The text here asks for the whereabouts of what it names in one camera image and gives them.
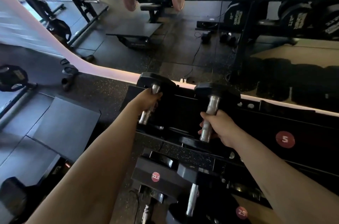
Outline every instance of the person's left hand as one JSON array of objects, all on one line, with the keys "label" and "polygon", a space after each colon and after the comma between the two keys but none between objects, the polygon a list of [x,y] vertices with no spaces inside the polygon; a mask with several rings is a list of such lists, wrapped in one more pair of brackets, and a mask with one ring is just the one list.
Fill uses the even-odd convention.
[{"label": "person's left hand", "polygon": [[155,105],[162,97],[162,92],[152,94],[152,89],[148,88],[138,94],[130,104],[133,105],[138,111],[138,114],[142,114],[144,110],[147,110],[151,106]]}]

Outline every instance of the floor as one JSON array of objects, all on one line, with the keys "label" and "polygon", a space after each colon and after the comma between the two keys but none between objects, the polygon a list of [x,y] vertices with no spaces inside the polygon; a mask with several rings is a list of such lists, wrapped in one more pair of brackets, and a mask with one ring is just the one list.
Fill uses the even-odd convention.
[{"label": "floor", "polygon": [[[125,71],[159,73],[172,80],[187,78],[188,82],[217,81],[225,82],[234,53],[228,46],[219,43],[218,36],[212,37],[209,45],[200,45],[199,33],[195,30],[197,20],[214,18],[220,15],[220,9],[226,9],[224,2],[187,2],[182,12],[166,13],[163,26],[156,31],[155,38],[160,41],[155,49],[148,52],[130,50],[115,37],[106,36],[108,30],[118,27],[127,20],[147,21],[148,13],[137,9],[128,12],[121,0],[101,0],[110,6],[103,15],[74,44],[82,55],[94,54],[95,64]],[[271,3],[269,17],[276,18],[278,4]],[[75,34],[85,24],[80,13],[72,4],[66,4],[67,10],[58,18],[65,20]],[[336,98],[339,77],[339,57],[337,43],[300,41],[297,46],[281,46],[285,38],[259,37],[256,44],[248,47],[252,55],[244,63],[244,76],[238,82],[243,93],[249,93],[280,101],[297,102],[313,107],[337,110],[337,103],[328,98]],[[26,48],[0,45],[0,57],[7,64],[20,65],[28,72],[32,82],[38,83],[39,91],[55,96],[61,94],[67,98],[94,106],[101,110],[101,117],[95,129],[100,134],[119,114],[120,105],[125,97],[127,83],[81,74],[74,87],[65,93],[61,89],[63,77],[59,64],[59,55],[42,54]],[[120,189],[112,215],[111,223],[133,223],[142,217],[143,204],[137,204],[136,197],[129,192],[131,174],[137,157],[144,147],[159,150],[160,142],[137,134],[133,146],[129,169]],[[161,151],[173,155],[184,162],[212,168],[212,160],[201,157],[186,149],[164,145]],[[165,209],[160,207],[155,212],[156,223],[163,223]]]}]

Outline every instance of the person's right arm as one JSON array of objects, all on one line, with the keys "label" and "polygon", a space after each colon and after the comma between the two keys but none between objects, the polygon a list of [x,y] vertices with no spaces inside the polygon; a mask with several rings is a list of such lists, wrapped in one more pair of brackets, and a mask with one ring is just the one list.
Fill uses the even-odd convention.
[{"label": "person's right arm", "polygon": [[300,173],[239,128],[223,111],[201,113],[224,145],[234,148],[284,223],[338,223],[339,196]]}]

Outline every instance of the person's left arm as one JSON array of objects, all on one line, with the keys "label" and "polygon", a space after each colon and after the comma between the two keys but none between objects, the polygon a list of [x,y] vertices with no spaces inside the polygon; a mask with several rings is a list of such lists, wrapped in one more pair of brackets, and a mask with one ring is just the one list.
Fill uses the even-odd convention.
[{"label": "person's left arm", "polygon": [[26,224],[109,223],[129,164],[138,116],[162,96],[134,98],[74,163]]}]

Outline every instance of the forearm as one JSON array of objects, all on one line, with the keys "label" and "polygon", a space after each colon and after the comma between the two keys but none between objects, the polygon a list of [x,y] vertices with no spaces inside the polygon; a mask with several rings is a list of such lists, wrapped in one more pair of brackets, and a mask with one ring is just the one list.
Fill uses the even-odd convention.
[{"label": "forearm", "polygon": [[109,223],[125,176],[138,112],[126,106],[89,146],[28,223]]},{"label": "forearm", "polygon": [[235,141],[245,166],[285,223],[336,223],[339,197],[245,132]]}]

